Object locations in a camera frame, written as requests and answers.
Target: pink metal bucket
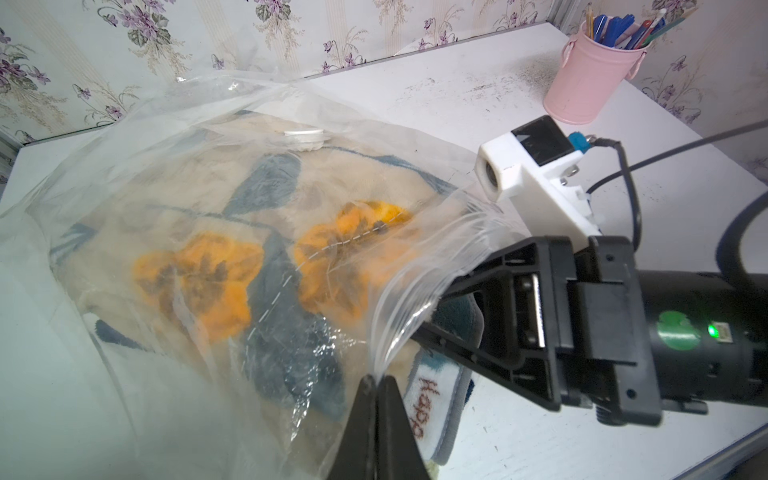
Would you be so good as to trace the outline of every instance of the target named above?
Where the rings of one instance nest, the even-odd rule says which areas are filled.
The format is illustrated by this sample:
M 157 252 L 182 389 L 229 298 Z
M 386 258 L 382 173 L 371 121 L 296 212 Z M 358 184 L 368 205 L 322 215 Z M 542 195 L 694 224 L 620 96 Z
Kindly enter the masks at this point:
M 640 26 L 630 27 L 617 45 Z M 631 80 L 640 69 L 648 47 L 619 50 L 601 45 L 579 32 L 568 39 L 561 55 L 560 71 L 544 98 L 544 109 L 567 124 L 588 124 L 597 118 L 623 79 Z

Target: blue pen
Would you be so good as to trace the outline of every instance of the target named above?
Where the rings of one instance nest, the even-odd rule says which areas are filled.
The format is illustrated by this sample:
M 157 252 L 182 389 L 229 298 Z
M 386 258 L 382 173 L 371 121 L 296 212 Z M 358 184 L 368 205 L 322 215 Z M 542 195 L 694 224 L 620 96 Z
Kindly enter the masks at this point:
M 608 15 L 599 15 L 594 20 L 594 26 L 593 26 L 593 32 L 594 32 L 594 40 L 597 43 L 600 43 L 601 38 L 603 38 L 603 31 L 605 30 L 605 25 L 608 23 Z
M 603 45 L 606 47 L 615 47 L 616 40 L 621 37 L 627 28 L 634 24 L 634 15 L 627 15 L 624 18 L 613 17 L 608 22 L 608 30 L 605 32 L 605 38 L 603 38 Z
M 616 31 L 616 25 L 618 25 L 618 22 L 620 21 L 621 21 L 621 18 L 619 17 L 613 17 L 611 20 L 608 21 L 608 25 L 605 27 L 605 36 L 600 41 L 601 44 L 605 45 L 606 47 L 610 46 L 610 45 L 607 45 L 607 43 L 611 40 L 611 37 Z
M 637 31 L 632 34 L 632 38 L 629 39 L 629 43 L 627 43 L 627 46 L 624 48 L 624 50 L 634 50 L 634 48 L 637 47 L 637 44 L 650 28 L 651 23 L 651 20 L 646 20 L 643 22 L 640 28 L 638 28 Z

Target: vacuum storage bag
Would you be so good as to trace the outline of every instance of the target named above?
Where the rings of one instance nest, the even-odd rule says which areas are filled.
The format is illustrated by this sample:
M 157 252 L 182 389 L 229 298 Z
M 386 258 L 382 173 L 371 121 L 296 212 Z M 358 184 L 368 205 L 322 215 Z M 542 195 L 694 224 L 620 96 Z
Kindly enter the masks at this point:
M 306 84 L 186 80 L 0 219 L 3 302 L 124 431 L 126 478 L 323 478 L 360 379 L 405 392 L 441 292 L 522 238 L 474 158 Z

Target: white table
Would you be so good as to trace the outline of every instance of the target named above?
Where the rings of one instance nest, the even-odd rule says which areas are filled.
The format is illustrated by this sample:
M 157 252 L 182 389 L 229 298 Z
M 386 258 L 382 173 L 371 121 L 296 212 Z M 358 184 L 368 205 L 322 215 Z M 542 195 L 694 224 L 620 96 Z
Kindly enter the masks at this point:
M 536 25 L 446 48 L 381 61 L 311 82 L 383 120 L 477 150 L 480 143 L 537 118 L 566 37 Z M 631 163 L 700 138 L 623 82 L 598 119 L 563 131 L 621 140 Z M 23 148 L 0 213 L 30 191 L 95 132 Z M 569 179 L 589 186 L 617 170 L 615 153 L 590 151 Z M 715 147 L 702 147 L 635 174 L 644 238 L 640 268 L 715 270 L 714 250 L 733 217 L 766 186 Z M 618 180 L 592 201 L 606 234 L 630 233 Z M 750 271 L 768 273 L 768 215 L 745 237 Z M 659 429 L 609 428 L 594 411 L 550 413 L 479 379 L 443 480 L 465 478 L 672 478 L 768 423 L 768 409 L 713 402 L 706 417 L 666 413 Z

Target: beige fabric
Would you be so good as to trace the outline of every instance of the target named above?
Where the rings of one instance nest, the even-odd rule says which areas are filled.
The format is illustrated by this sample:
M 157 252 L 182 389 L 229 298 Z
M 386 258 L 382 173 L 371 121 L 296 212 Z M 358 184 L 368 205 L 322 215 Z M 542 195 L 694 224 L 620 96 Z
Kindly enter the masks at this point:
M 239 381 L 243 376 L 241 365 L 244 365 L 243 355 L 250 339 L 250 323 L 258 325 L 256 321 L 259 319 L 248 319 L 248 327 L 229 339 L 209 341 L 205 325 L 201 329 L 191 329 L 182 318 L 180 310 L 184 310 L 184 304 L 191 304 L 194 299 L 181 296 L 176 291 L 174 318 L 169 318 L 167 312 L 164 314 L 147 299 L 152 294 L 147 293 L 147 288 L 143 288 L 137 280 L 140 259 L 150 254 L 168 255 L 176 258 L 174 268 L 180 268 L 178 265 L 182 260 L 179 256 L 191 258 L 191 253 L 184 252 L 190 250 L 201 235 L 208 236 L 209 242 L 216 238 L 211 236 L 214 233 L 226 237 L 236 245 L 234 248 L 237 250 L 248 245 L 263 246 L 270 236 L 278 233 L 286 242 L 286 252 L 293 260 L 293 266 L 298 267 L 294 260 L 296 242 L 317 225 L 338 222 L 340 212 L 350 202 L 360 208 L 367 208 L 361 202 L 381 202 L 397 206 L 409 214 L 417 214 L 422 205 L 439 197 L 419 173 L 370 158 L 386 155 L 387 152 L 371 151 L 342 137 L 330 138 L 319 150 L 285 152 L 270 140 L 279 141 L 283 131 L 302 127 L 257 114 L 219 120 L 209 126 L 206 140 L 197 153 L 158 158 L 152 167 L 94 208 L 80 222 L 93 229 L 94 236 L 78 244 L 55 268 L 55 276 L 79 310 L 94 313 L 119 333 L 149 350 L 148 355 L 169 355 L 182 360 L 219 388 L 229 389 L 232 382 Z M 263 141 L 242 142 L 241 134 L 248 131 L 262 135 Z M 300 163 L 296 186 L 284 202 L 278 206 L 250 211 L 240 208 L 234 213 L 224 213 L 232 205 L 233 195 L 271 154 L 296 158 Z M 268 178 L 262 180 L 259 184 L 262 190 L 258 190 L 262 193 L 280 186 L 270 184 Z M 276 181 L 282 180 L 284 178 L 280 175 L 276 177 Z M 246 195 L 241 200 L 247 204 L 258 199 Z M 349 247 L 362 245 L 356 250 L 358 256 L 378 251 L 371 247 L 379 240 L 371 238 L 349 240 Z M 346 245 L 334 247 L 338 249 L 333 250 L 337 257 L 331 259 L 329 265 L 336 265 L 334 262 L 337 260 L 342 263 L 345 257 L 341 249 L 344 247 Z M 253 255 L 248 258 L 256 261 Z M 269 258 L 264 258 L 261 270 L 266 269 L 269 262 Z M 227 267 L 231 272 L 232 265 L 227 264 Z M 210 266 L 210 272 L 213 271 L 213 266 Z M 288 282 L 285 278 L 270 281 Z M 213 288 L 220 281 L 211 282 L 202 285 Z M 180 287 L 168 288 L 178 290 Z M 292 319 L 280 321 L 291 322 Z M 352 403 L 359 379 L 369 367 L 364 321 L 361 318 L 358 325 L 343 329 L 347 342 L 336 346 L 336 359 L 343 374 L 348 406 Z M 417 350 L 418 346 L 409 343 L 390 366 L 401 391 L 405 391 Z M 298 435 L 293 438 L 286 431 L 293 428 L 290 419 L 295 412 L 268 398 L 263 399 L 261 409 L 275 436 L 289 439 L 284 446 L 290 450 L 290 457 L 300 461 L 308 472 L 316 472 L 329 454 L 331 445 L 328 439 L 337 439 L 343 427 L 341 423 L 310 408 Z

